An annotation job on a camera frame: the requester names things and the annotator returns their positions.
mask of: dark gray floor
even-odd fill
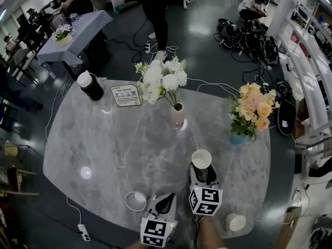
[[[169,24],[169,46],[178,46],[177,56],[187,60],[186,72],[189,78],[202,79],[209,82],[223,82],[235,88],[240,87],[242,72],[256,67],[255,64],[239,63],[230,57],[230,51],[221,48],[213,38],[217,31],[219,18],[229,19],[237,24],[237,4],[239,0],[193,0],[184,10],[181,5],[170,5],[167,10]],[[114,17],[104,32],[109,39],[115,38],[129,42],[133,46],[133,34],[145,21],[141,7],[131,9],[120,15],[110,12]],[[147,35],[152,32],[152,26],[147,23],[137,36],[139,44],[145,44]],[[108,61],[102,70],[94,70],[108,79],[137,80],[137,75],[131,58],[135,54],[124,44],[109,43],[113,59]],[[150,55],[143,54],[143,61],[149,61]],[[51,114],[51,107],[57,89],[63,82],[65,70],[61,65],[53,66],[60,79],[52,80],[43,70],[37,72],[39,84],[29,86],[33,96],[44,104],[44,109],[38,112],[20,110],[17,119],[20,127],[15,127],[16,133],[2,132],[1,137],[14,143],[28,144],[36,149],[38,154],[31,154],[30,167],[38,175],[27,178],[26,190],[38,191],[37,198],[15,198],[17,213],[22,221],[26,244],[29,248],[107,248],[97,242],[84,242],[80,234],[71,232],[61,224],[51,220],[43,213],[55,218],[61,223],[77,231],[79,215],[77,211],[66,204],[65,195],[50,183],[43,175],[43,157],[46,138],[45,127]],[[283,78],[279,66],[271,71],[273,79]],[[254,81],[255,73],[246,75],[247,81]],[[270,82],[267,74],[264,80]],[[196,90],[199,84],[188,81],[186,88]],[[203,86],[200,91],[216,96],[227,97],[221,88]],[[57,111],[62,101],[62,90],[54,106]],[[278,236],[280,225],[289,199],[294,172],[294,142],[291,137],[282,136],[276,128],[270,130],[271,135],[271,171],[264,207],[258,219],[267,223],[257,222],[256,226],[246,236],[227,239],[226,245],[233,248],[272,248]],[[125,247],[139,239],[139,234],[110,222],[107,222],[85,209],[82,211],[82,222],[90,235],[112,245]]]

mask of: white cup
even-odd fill
[[[192,154],[191,161],[196,168],[203,170],[211,165],[212,156],[207,150],[198,149]]]
[[[124,202],[133,211],[142,211],[146,206],[146,196],[139,192],[130,192],[126,195]]]
[[[229,214],[226,218],[227,227],[231,231],[242,230],[243,227],[246,225],[246,223],[247,223],[247,219],[245,218],[245,216],[238,215],[235,213]]]

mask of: small table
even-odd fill
[[[91,42],[96,34],[113,19],[104,10],[81,15],[72,23],[75,28],[73,40],[61,47],[53,39],[49,39],[38,52],[37,58],[41,64],[45,62],[62,62],[70,76],[76,80],[69,65],[81,65],[82,59],[78,55]]]
[[[125,205],[125,196],[140,191],[148,196],[176,193],[176,244],[195,237],[189,206],[188,168],[199,148],[212,154],[223,203],[214,222],[223,238],[249,233],[260,211],[270,172],[269,130],[255,142],[229,142],[229,104],[216,96],[179,89],[185,124],[171,124],[170,104],[117,107],[110,86],[135,84],[120,80],[100,82],[104,96],[91,101],[75,82],[52,124],[44,156],[44,174],[65,195],[90,212],[120,226],[139,231],[144,212]],[[89,167],[91,178],[81,169]],[[246,226],[232,232],[225,226],[230,213],[244,215]]]

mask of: placard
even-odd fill
[[[116,104],[120,107],[142,104],[137,87],[134,85],[110,87],[110,90]]]

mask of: flower pot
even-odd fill
[[[68,33],[67,36],[65,36],[63,39],[61,40],[58,40],[57,42],[59,43],[59,45],[62,47],[62,46],[65,46],[67,45],[68,43],[70,43],[71,41],[73,40],[73,36]]]
[[[185,112],[183,109],[183,104],[178,102],[175,105],[175,108],[172,107],[172,121],[176,126],[180,126],[183,124],[185,120]]]
[[[235,133],[230,133],[229,140],[233,145],[240,145],[249,142],[250,138],[245,134],[238,135]]]

